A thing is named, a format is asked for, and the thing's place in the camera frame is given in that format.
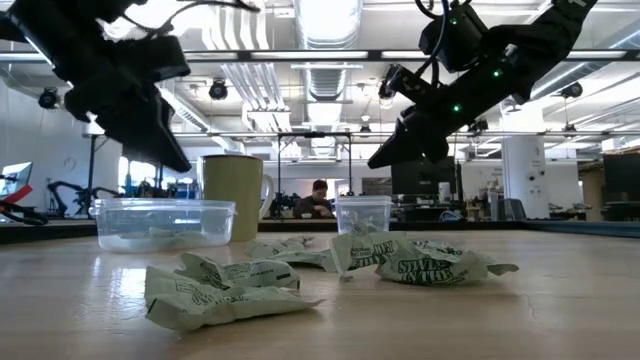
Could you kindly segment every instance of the light fixture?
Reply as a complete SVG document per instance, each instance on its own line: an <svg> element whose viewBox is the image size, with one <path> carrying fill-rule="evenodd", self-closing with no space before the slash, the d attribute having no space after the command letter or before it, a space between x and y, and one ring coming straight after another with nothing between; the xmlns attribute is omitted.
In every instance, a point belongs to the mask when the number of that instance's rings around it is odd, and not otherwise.
<svg viewBox="0 0 640 360"><path fill-rule="evenodd" d="M389 110L393 107L393 98L380 99L380 109Z"/></svg>
<svg viewBox="0 0 640 360"><path fill-rule="evenodd" d="M214 79L213 85L209 89L209 97L213 100L224 100L228 94L224 79Z"/></svg>
<svg viewBox="0 0 640 360"><path fill-rule="evenodd" d="M58 88L45 88L38 98L38 105L41 108L52 110L60 104L60 96L58 96Z"/></svg>
<svg viewBox="0 0 640 360"><path fill-rule="evenodd" d="M255 60L340 60L366 59L368 51L335 50L335 51L253 51L251 57Z"/></svg>
<svg viewBox="0 0 640 360"><path fill-rule="evenodd" d="M358 90L360 90L360 93L362 93L362 96L366 97L366 98L370 98L372 94L372 86L369 86L365 83L358 83L356 85L358 87Z"/></svg>
<svg viewBox="0 0 640 360"><path fill-rule="evenodd" d="M425 55L422 51L383 51L382 52L383 59L419 59L424 58L425 60L429 58L429 55Z"/></svg>
<svg viewBox="0 0 640 360"><path fill-rule="evenodd" d="M362 70L360 64L291 64L293 70Z"/></svg>

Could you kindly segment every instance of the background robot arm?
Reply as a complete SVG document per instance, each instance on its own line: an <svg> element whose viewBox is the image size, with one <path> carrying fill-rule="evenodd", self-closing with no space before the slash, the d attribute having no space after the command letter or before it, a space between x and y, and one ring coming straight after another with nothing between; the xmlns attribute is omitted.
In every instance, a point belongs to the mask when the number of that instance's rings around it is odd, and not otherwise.
<svg viewBox="0 0 640 360"><path fill-rule="evenodd" d="M446 137L508 96L529 100L531 88L565 59L578 40L582 23L597 0L555 0L530 25L499 25L487 29L468 3L454 3L443 18L423 31L421 50L431 55L442 33L437 59L450 72L467 71L449 85L429 84L396 66L383 84L415 105L401 113L394 135L371 157L370 168L426 157L436 163L448 154Z"/></svg>

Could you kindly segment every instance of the fluorescent light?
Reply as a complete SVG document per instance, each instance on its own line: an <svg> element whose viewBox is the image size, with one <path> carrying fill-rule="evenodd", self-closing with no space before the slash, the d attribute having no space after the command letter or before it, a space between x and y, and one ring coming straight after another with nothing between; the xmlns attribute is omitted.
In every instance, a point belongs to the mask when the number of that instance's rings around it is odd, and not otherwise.
<svg viewBox="0 0 640 360"><path fill-rule="evenodd" d="M50 66L53 66L53 63L51 62L51 60L49 60L49 58L45 56L45 54L42 52L42 50L40 50L40 48L31 39L29 39L29 37L25 36L24 38L27 39L29 44L31 44L31 46L33 46L34 49L36 49L38 54L40 54L42 56L42 58L44 59L44 61L47 62L47 64L49 64Z"/></svg>
<svg viewBox="0 0 640 360"><path fill-rule="evenodd" d="M531 93L531 98L536 97L538 94L540 94L541 92L543 92L544 90L546 90L548 87L550 87L551 85L553 85L553 84L555 84L556 82L558 82L560 79L563 79L565 76L567 76L567 75L571 75L571 74L573 74L574 72L576 72L576 71L580 70L583 66L584 66L584 63L583 63L583 64L580 64L580 65L576 65L576 66L572 67L571 69L569 69L569 70L565 71L564 73L562 73L562 74L560 74L560 75L556 76L555 78L553 78L553 79L551 79L551 80L547 81L547 82L546 82L546 83L544 83L543 85L540 85L536 90L534 90L534 91Z"/></svg>
<svg viewBox="0 0 640 360"><path fill-rule="evenodd" d="M174 137L177 138L202 138L202 137L209 137L208 134L206 133L174 133L173 134Z"/></svg>
<svg viewBox="0 0 640 360"><path fill-rule="evenodd" d="M187 51L184 54L187 62L209 62L211 60L237 60L235 51Z"/></svg>
<svg viewBox="0 0 640 360"><path fill-rule="evenodd" d="M627 52L621 50L600 50L600 51L572 51L567 56L567 59L576 59L576 58L596 58L596 59L610 59L610 58L621 58Z"/></svg>
<svg viewBox="0 0 640 360"><path fill-rule="evenodd" d="M361 70L359 64L291 64L293 70Z"/></svg>
<svg viewBox="0 0 640 360"><path fill-rule="evenodd" d="M389 110L393 107L393 98L380 99L380 109Z"/></svg>
<svg viewBox="0 0 640 360"><path fill-rule="evenodd" d="M259 137L278 137L278 133L219 132L219 133L209 133L208 136L211 136L211 137L251 137L251 138L259 138Z"/></svg>
<svg viewBox="0 0 640 360"><path fill-rule="evenodd" d="M500 151L500 150L502 150L502 146L501 146L501 147L499 147L499 148L497 148L497 149L495 149L495 150L491 150L491 151L489 151L489 152L488 152L488 153L486 153L486 154L480 154L480 155L478 155L478 156L479 156L479 157L489 157L489 156L491 156L491 155L493 155L493 154L497 153L497 152L498 152L498 151Z"/></svg>
<svg viewBox="0 0 640 360"><path fill-rule="evenodd" d="M256 60L277 60L277 59L366 59L369 56L367 51L256 51L251 53L251 57Z"/></svg>
<svg viewBox="0 0 640 360"><path fill-rule="evenodd" d="M428 59L429 56L422 53L422 51L383 51L383 59L415 59L423 58Z"/></svg>

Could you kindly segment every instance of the pipe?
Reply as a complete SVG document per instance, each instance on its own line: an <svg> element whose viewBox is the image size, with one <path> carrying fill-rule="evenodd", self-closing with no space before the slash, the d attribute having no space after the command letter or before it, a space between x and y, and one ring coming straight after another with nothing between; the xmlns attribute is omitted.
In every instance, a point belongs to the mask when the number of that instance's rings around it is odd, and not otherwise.
<svg viewBox="0 0 640 360"><path fill-rule="evenodd" d="M242 45L244 46L245 50L255 50L253 38L251 37L251 13L249 13L248 11L242 11L240 15L240 41L242 41ZM266 80L266 74L263 72L263 67L260 64L252 64L251 66L255 70L256 74L263 84L264 92L267 94L267 98L269 98L269 108L277 108L278 105L273 94L273 89L271 88L271 86L269 86L269 82ZM247 78L250 80L251 85L258 92L259 97L262 98L260 85L258 85L257 81L253 78L252 73L248 67L245 69L245 74L248 75Z"/></svg>
<svg viewBox="0 0 640 360"><path fill-rule="evenodd" d="M305 50L341 50L355 47L362 18L362 0L294 0L300 47ZM335 101L344 97L348 70L307 69L305 83L308 100ZM340 104L308 105L312 122L337 123ZM312 139L312 150L320 150L323 139Z"/></svg>
<svg viewBox="0 0 640 360"><path fill-rule="evenodd" d="M236 11L234 8L226 8L224 9L224 11L226 14L225 23L224 23L224 35L223 35L224 40L226 41L229 49L232 49L232 50L240 49L240 45L236 40L236 33L235 33L235 12ZM255 79L253 79L253 76L250 75L247 65L239 64L236 67L235 71L236 71L236 75L238 76L238 81L242 81L243 85L246 86L246 92L251 95L253 102L257 103L259 108L266 109L267 104L262 98L260 89L257 89L253 86L252 80L255 82Z"/></svg>
<svg viewBox="0 0 640 360"><path fill-rule="evenodd" d="M260 13L256 17L256 41L258 42L258 48L260 50L269 50L269 41L267 40L267 12L265 9L265 1L258 0L256 6L260 8ZM277 109L285 110L287 107L284 104L282 93L280 92L280 86L278 77L273 63L260 64L265 78L262 83L265 87L273 91L273 97L276 102Z"/></svg>
<svg viewBox="0 0 640 360"><path fill-rule="evenodd" d="M222 38L222 13L219 8L207 7L211 12L210 26L202 31L202 42L209 50L226 50L227 46ZM258 109L258 103L253 101L247 89L247 84L238 75L235 64L221 64L221 69L225 76L231 81L236 91L245 104L250 107L249 111Z"/></svg>

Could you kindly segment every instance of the monitor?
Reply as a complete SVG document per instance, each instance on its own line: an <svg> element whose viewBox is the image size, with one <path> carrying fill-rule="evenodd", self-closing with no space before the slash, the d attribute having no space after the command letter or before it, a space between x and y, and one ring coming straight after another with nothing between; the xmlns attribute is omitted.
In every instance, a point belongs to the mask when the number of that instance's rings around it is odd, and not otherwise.
<svg viewBox="0 0 640 360"><path fill-rule="evenodd" d="M448 182L451 193L456 192L456 166L452 156L437 164L421 159L391 165L394 195L435 195L441 182Z"/></svg>
<svg viewBox="0 0 640 360"><path fill-rule="evenodd" d="M609 193L640 191L640 154L605 155L604 183Z"/></svg>
<svg viewBox="0 0 640 360"><path fill-rule="evenodd" d="M31 165L22 163L5 166L2 169L4 179L0 179L0 196L9 196L26 186L31 176Z"/></svg>

